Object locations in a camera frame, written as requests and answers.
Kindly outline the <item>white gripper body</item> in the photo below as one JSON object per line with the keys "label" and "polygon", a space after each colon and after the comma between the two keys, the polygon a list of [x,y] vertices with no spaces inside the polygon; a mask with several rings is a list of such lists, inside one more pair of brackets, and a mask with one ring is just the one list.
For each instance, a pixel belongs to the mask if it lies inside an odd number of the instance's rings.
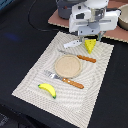
{"label": "white gripper body", "polygon": [[102,35],[117,26],[120,9],[107,8],[107,3],[79,3],[72,7],[69,18],[69,32],[80,37]]}

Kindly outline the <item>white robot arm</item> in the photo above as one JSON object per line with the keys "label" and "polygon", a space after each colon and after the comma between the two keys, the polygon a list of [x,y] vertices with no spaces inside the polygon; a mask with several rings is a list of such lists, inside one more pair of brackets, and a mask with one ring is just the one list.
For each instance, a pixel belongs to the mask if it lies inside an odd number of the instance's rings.
{"label": "white robot arm", "polygon": [[69,18],[69,32],[80,37],[102,35],[117,26],[119,9],[108,9],[109,0],[81,0],[72,7]]}

